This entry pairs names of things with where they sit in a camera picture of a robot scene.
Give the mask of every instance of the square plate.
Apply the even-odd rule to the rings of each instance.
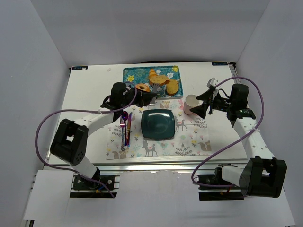
[[[142,135],[153,140],[167,140],[175,136],[175,119],[171,110],[145,110],[141,119]]]

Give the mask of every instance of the teal plate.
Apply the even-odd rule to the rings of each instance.
[[[165,94],[158,96],[158,99],[168,99],[168,98],[182,98],[183,97],[183,88],[181,82],[181,76],[179,67],[176,65],[172,66],[149,66],[149,67],[138,67],[138,68],[125,68],[123,70],[123,82],[130,81],[134,84],[146,84],[150,89],[152,87],[149,85],[148,74],[151,69],[154,69],[159,75],[166,75],[169,79],[175,79],[179,82],[178,92],[174,96],[169,96],[166,91]],[[159,94],[161,89],[165,90],[165,86],[162,86],[158,89]]]
[[[142,135],[152,140],[167,140],[175,136],[175,119],[171,110],[145,110],[141,119]]]

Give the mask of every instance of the table surface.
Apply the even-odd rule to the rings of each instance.
[[[156,63],[156,64],[123,64],[123,65],[92,65],[87,70],[72,70],[62,109],[97,110],[103,99],[110,94],[112,84],[122,81],[123,69],[128,67],[169,66],[177,65],[180,70],[184,97],[189,94],[200,95],[208,88],[206,84],[212,77],[222,81],[232,76],[229,66],[213,66],[211,62],[188,63]],[[228,94],[234,81],[224,83],[223,88]],[[87,113],[66,112],[60,115],[59,122],[65,118],[76,120]],[[227,146],[239,138],[226,118],[226,113],[215,111],[206,117],[209,138],[213,152]],[[202,161],[207,156],[160,156],[139,157],[118,160],[106,160],[105,129],[99,129],[88,138],[87,158],[94,164],[105,163],[161,163],[161,162],[191,162]],[[213,161],[239,160],[246,161],[246,154],[241,143],[214,157]],[[65,164],[56,156],[50,155],[50,164]]]

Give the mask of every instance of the knife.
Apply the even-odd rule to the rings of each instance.
[[[127,145],[129,146],[130,144],[130,135],[131,135],[131,124],[132,124],[132,112],[128,116],[127,120]]]

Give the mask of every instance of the floral tray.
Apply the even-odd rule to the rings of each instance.
[[[158,75],[166,75],[169,79],[175,79],[179,82],[179,90],[174,96],[169,96],[166,92],[166,87],[162,86],[158,88],[158,99],[169,99],[169,98],[182,98],[183,88],[181,82],[181,76],[178,66],[150,66],[150,67],[138,67],[138,68],[125,68],[123,70],[123,82],[130,81],[134,84],[145,84],[152,87],[148,81],[148,74],[151,69],[154,69]]]

